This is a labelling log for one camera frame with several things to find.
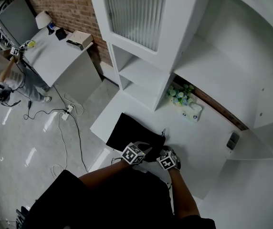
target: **black shirt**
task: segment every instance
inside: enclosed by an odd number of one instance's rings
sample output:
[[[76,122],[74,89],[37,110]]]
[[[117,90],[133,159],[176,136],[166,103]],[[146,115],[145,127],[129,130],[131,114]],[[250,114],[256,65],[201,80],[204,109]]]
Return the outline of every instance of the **black shirt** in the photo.
[[[147,172],[129,168],[94,190],[63,171],[32,206],[24,229],[92,227],[159,227],[215,229],[214,221],[199,216],[177,219],[167,185]]]

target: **white table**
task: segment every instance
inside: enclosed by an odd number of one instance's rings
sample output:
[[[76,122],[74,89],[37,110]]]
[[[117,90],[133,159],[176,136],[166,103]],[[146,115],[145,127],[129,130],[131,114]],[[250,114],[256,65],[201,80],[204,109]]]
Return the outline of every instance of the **white table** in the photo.
[[[166,128],[165,145],[171,146],[180,157],[183,179],[193,196],[204,199],[230,155],[225,147],[229,133],[238,129],[200,99],[197,103],[203,106],[203,111],[199,121],[192,123],[181,117],[178,108],[170,101],[163,101],[152,112],[125,92],[119,91],[90,129],[106,143],[121,113],[133,117],[154,133],[161,134]],[[141,166],[170,182],[168,172],[162,170],[157,162],[143,162]]]
[[[25,53],[26,61],[49,85],[57,84],[78,103],[83,102],[101,83],[100,77],[87,52],[67,45],[72,33],[66,31],[66,39],[58,40],[55,32],[48,34],[41,29],[33,38],[36,45]]]

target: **white lamp shade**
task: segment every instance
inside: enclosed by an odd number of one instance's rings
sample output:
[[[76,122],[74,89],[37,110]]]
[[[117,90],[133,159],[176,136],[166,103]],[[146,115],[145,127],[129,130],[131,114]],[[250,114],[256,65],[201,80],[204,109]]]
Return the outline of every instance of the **white lamp shade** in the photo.
[[[52,22],[52,18],[45,11],[42,11],[36,16],[36,22],[38,29],[42,29]]]

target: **red brick wall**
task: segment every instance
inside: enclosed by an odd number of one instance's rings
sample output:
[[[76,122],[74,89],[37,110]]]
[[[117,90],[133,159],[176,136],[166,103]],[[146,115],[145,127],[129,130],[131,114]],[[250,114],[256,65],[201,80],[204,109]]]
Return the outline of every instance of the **red brick wall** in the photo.
[[[84,31],[93,35],[92,60],[112,65],[107,44],[102,39],[91,0],[29,0],[36,13],[45,10],[58,27],[73,32]]]

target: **electrical outlet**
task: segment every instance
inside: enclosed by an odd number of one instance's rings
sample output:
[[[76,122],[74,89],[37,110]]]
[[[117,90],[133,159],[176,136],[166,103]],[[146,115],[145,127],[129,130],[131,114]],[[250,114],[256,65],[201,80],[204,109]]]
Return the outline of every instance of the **electrical outlet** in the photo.
[[[71,113],[71,111],[73,110],[73,108],[74,108],[73,105],[69,105],[69,106],[68,106],[68,109],[66,110],[67,113],[64,113],[64,114],[61,116],[61,118],[62,118],[63,120],[67,120],[68,117],[69,117],[69,115],[70,115],[70,113]]]

